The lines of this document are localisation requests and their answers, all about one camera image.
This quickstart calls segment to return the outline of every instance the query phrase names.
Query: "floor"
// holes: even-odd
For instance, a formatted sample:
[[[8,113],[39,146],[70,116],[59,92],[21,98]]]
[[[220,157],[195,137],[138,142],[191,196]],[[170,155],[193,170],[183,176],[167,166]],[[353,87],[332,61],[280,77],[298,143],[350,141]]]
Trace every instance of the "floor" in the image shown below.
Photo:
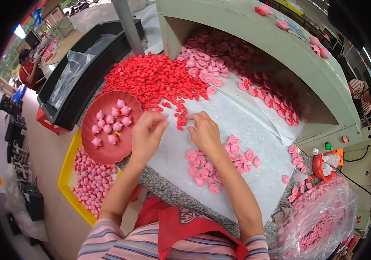
[[[71,132],[56,135],[36,121],[37,95],[28,89],[23,97],[22,116],[27,123],[24,147],[29,146],[31,169],[37,177],[37,186],[44,196],[45,226],[48,251],[56,260],[73,260],[91,230],[91,226],[74,210],[58,189],[57,182],[68,147],[77,126]],[[146,190],[142,189],[136,202],[130,202],[122,220],[121,229],[127,234],[133,229]]]

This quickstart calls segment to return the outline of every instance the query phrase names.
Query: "red round tray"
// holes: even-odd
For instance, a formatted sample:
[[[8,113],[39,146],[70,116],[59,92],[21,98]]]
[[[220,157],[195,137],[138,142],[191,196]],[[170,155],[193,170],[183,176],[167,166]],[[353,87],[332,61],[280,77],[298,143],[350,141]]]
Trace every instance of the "red round tray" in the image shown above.
[[[120,142],[113,145],[108,142],[108,134],[101,131],[96,136],[93,136],[91,127],[97,124],[96,114],[101,110],[106,116],[112,112],[112,107],[116,107],[118,99],[125,101],[126,106],[131,107],[132,124],[129,127],[123,127],[120,131]],[[83,123],[81,124],[81,143],[84,150],[96,163],[99,164],[115,164],[123,160],[132,151],[132,127],[142,115],[142,108],[136,97],[122,90],[107,92],[100,96],[86,112]],[[91,141],[94,138],[102,140],[102,147],[95,148]]]

